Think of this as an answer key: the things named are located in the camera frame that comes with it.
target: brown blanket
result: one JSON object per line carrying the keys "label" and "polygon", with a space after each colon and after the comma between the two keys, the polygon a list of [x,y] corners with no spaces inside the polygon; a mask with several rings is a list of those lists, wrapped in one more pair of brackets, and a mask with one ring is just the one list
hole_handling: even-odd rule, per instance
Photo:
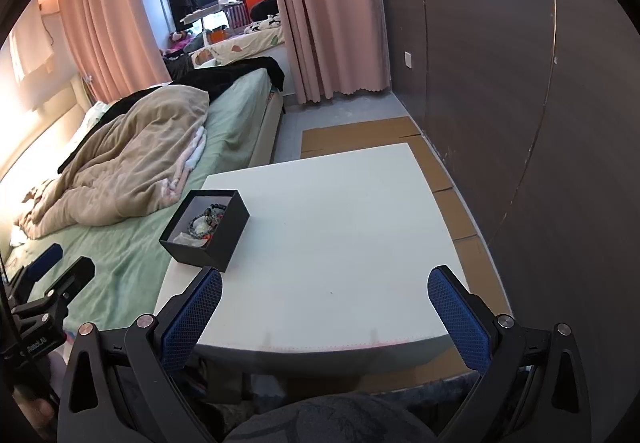
{"label": "brown blanket", "polygon": [[101,127],[58,179],[27,195],[15,224],[30,239],[79,223],[105,226],[180,199],[185,161],[202,135],[209,95],[167,86]]}

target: pink curtain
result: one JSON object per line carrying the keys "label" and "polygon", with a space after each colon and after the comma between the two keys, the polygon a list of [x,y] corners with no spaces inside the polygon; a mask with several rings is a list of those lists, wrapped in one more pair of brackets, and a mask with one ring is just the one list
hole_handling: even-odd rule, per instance
{"label": "pink curtain", "polygon": [[278,0],[278,6],[300,103],[389,86],[382,0]]}
{"label": "pink curtain", "polygon": [[142,0],[58,0],[69,48],[102,102],[171,78]]}

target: bed headboard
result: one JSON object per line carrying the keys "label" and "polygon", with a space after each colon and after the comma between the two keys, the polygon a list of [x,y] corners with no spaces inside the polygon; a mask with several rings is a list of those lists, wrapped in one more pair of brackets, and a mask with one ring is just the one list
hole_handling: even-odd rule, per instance
{"label": "bed headboard", "polygon": [[92,102],[78,74],[29,114],[24,136],[0,163],[0,253],[6,258],[17,205],[29,188],[55,172],[56,153],[69,142]]}

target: person's leg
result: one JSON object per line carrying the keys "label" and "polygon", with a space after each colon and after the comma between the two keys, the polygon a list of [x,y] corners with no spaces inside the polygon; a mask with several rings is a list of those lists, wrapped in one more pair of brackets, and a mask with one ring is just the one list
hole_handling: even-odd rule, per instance
{"label": "person's leg", "polygon": [[368,443],[436,441],[415,416],[367,394],[349,393],[300,401],[253,416],[225,441],[253,443]]}

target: metal screw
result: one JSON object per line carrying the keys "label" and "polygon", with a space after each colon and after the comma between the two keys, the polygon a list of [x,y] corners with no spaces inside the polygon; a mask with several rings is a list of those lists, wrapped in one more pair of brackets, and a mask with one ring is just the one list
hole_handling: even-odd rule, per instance
{"label": "metal screw", "polygon": [[558,333],[567,337],[571,334],[571,328],[567,324],[558,324]]}
{"label": "metal screw", "polygon": [[87,322],[86,324],[82,324],[78,330],[78,333],[80,333],[82,336],[88,335],[89,333],[91,333],[91,331],[94,330],[94,325]]}
{"label": "metal screw", "polygon": [[139,328],[148,328],[153,323],[154,318],[151,315],[142,315],[141,317],[138,317],[138,320],[136,320],[136,325]]}
{"label": "metal screw", "polygon": [[505,329],[511,329],[515,324],[515,321],[509,315],[500,315],[498,317],[498,324]]}

